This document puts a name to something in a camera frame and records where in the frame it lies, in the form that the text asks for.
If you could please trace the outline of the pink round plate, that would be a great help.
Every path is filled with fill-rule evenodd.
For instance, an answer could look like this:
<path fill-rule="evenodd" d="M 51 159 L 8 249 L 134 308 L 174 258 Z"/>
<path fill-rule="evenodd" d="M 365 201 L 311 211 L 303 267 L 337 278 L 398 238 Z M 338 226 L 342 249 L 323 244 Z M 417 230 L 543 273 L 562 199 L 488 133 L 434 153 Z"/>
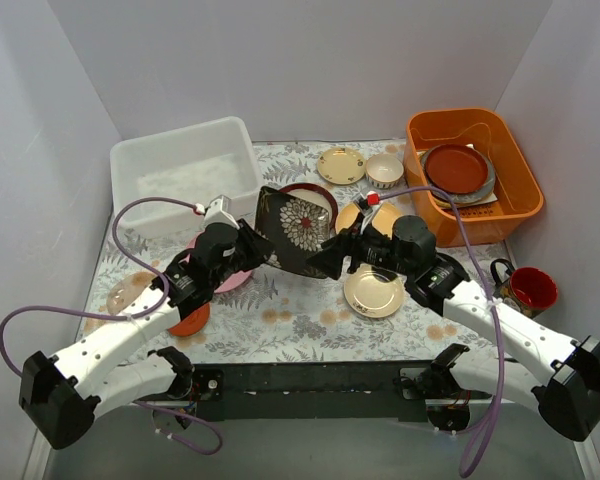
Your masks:
<path fill-rule="evenodd" d="M 216 294 L 227 293 L 243 285 L 252 276 L 252 271 L 238 271 L 232 274 L 216 290 Z"/>

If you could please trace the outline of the large yellow round plate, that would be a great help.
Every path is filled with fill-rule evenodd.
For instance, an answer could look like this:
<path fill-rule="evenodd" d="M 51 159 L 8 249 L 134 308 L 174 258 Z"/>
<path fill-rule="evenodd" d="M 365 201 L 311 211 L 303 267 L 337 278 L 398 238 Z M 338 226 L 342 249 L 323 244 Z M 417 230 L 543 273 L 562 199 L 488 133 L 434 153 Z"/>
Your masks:
<path fill-rule="evenodd" d="M 359 210 L 353 203 L 344 207 L 336 218 L 335 233 L 339 233 L 341 230 L 350 227 L 358 214 Z M 393 224 L 403 215 L 404 213 L 397 207 L 384 202 L 373 218 L 371 225 L 381 234 L 391 237 Z"/>

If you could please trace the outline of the black square floral plate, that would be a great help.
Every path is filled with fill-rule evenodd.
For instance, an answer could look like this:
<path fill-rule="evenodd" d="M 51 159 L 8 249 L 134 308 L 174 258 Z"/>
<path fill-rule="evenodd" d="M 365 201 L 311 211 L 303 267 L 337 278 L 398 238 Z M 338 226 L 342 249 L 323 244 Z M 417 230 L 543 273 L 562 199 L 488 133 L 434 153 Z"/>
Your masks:
<path fill-rule="evenodd" d="M 307 200 L 264 186 L 260 189 L 254 229 L 274 250 L 267 264 L 309 278 L 326 276 L 307 263 L 330 238 L 329 213 Z"/>

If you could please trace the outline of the maroon rimmed round plate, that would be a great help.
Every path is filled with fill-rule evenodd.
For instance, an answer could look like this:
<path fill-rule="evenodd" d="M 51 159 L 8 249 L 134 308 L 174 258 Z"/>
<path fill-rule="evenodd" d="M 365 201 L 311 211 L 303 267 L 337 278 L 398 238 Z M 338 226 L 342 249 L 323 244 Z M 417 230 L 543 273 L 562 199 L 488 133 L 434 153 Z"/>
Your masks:
<path fill-rule="evenodd" d="M 314 183 L 299 182 L 286 185 L 280 191 L 323 207 L 329 214 L 329 227 L 331 230 L 334 229 L 339 208 L 333 195 L 324 187 Z"/>

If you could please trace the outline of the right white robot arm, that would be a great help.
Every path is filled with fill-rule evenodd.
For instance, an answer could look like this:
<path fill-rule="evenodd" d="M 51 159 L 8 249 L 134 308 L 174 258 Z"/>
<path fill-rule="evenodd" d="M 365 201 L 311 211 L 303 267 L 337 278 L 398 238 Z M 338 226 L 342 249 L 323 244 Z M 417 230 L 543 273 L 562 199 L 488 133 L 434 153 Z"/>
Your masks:
<path fill-rule="evenodd" d="M 577 442 L 586 440 L 599 423 L 600 340 L 577 341 L 488 299 L 458 261 L 437 252 L 435 236 L 419 217 L 399 218 L 390 236 L 357 219 L 307 260 L 334 280 L 345 261 L 349 272 L 366 263 L 405 276 L 405 289 L 418 305 L 501 343 L 513 358 L 479 360 L 468 347 L 452 345 L 423 373 L 419 384 L 424 389 L 449 398 L 463 390 L 500 392 Z"/>

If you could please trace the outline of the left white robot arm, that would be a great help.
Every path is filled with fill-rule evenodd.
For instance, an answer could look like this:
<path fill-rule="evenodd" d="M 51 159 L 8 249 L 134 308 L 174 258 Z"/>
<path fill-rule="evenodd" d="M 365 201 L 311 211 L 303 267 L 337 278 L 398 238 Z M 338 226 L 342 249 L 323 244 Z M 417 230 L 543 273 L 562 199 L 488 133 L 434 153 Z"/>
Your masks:
<path fill-rule="evenodd" d="M 208 304 L 231 275 L 264 264 L 273 250 L 273 244 L 243 220 L 209 224 L 194 248 L 177 254 L 121 319 L 52 356 L 32 354 L 20 377 L 21 408 L 59 450 L 120 406 L 153 394 L 185 398 L 192 390 L 194 367 L 177 349 L 156 351 L 134 365 L 124 360 Z"/>

